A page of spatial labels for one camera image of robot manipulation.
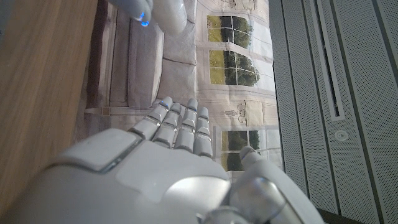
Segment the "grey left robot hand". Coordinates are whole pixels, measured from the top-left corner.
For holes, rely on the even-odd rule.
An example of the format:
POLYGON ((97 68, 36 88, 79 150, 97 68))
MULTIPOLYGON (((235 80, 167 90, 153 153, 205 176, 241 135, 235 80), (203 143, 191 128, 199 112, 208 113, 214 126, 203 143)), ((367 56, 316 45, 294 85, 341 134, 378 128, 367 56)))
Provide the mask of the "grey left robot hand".
POLYGON ((124 11, 130 18, 147 27, 151 20, 153 0, 108 0, 109 3, 124 11))

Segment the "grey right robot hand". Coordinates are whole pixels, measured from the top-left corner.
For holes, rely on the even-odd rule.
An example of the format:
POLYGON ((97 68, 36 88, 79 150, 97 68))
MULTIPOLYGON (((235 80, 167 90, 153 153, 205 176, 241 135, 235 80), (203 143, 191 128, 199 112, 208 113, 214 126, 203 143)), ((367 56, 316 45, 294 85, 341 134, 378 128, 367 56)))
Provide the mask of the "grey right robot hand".
POLYGON ((251 146, 231 180, 213 159, 209 112, 170 97, 130 130, 66 149, 1 216, 2 223, 322 223, 292 179, 251 146))

